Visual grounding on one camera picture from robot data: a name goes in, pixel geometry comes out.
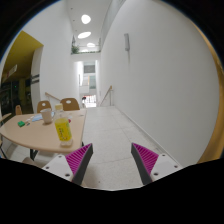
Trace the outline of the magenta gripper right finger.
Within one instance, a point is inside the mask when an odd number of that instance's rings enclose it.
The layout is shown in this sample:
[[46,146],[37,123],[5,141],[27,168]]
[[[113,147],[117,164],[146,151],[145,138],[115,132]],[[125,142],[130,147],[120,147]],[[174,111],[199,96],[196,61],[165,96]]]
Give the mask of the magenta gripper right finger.
[[182,169],[182,166],[167,154],[157,154],[136,143],[131,144],[131,154],[135,160],[141,181],[144,185]]

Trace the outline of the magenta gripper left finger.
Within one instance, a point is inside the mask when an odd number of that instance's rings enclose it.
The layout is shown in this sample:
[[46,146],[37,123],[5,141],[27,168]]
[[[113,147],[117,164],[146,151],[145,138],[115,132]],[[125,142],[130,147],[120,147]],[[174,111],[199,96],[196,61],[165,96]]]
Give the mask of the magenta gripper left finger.
[[92,155],[93,145],[87,144],[66,156],[62,154],[56,156],[43,167],[43,170],[81,185]]

